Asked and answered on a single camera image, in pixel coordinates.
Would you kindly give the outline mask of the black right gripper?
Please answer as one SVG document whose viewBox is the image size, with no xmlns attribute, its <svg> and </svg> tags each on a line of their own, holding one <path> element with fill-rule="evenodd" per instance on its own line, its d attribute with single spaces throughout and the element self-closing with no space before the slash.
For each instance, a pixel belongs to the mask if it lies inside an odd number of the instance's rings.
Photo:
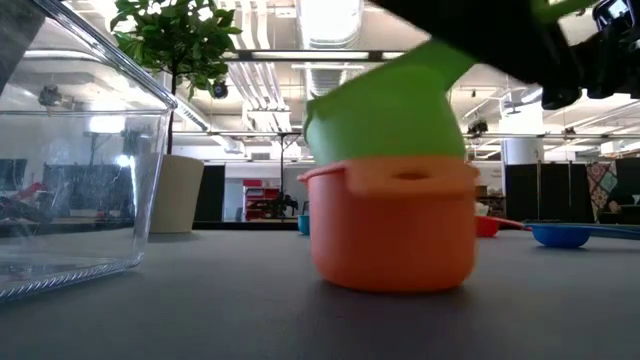
<svg viewBox="0 0 640 360">
<path fill-rule="evenodd" d="M 432 37 L 525 83 L 542 85 L 544 110 L 614 94 L 639 98 L 639 27 L 600 29 L 569 45 L 559 19 L 579 0 L 373 0 Z"/>
</svg>

